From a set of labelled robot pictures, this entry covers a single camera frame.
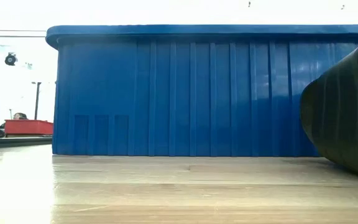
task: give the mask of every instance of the red tray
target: red tray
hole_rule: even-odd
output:
[[[6,120],[6,134],[53,134],[53,123],[37,120]]]

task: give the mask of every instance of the wooden floor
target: wooden floor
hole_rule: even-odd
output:
[[[0,223],[358,224],[358,176],[320,158],[0,149]]]

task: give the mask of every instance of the person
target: person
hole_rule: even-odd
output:
[[[16,113],[13,116],[13,119],[27,119],[27,115],[25,115],[24,113]]]

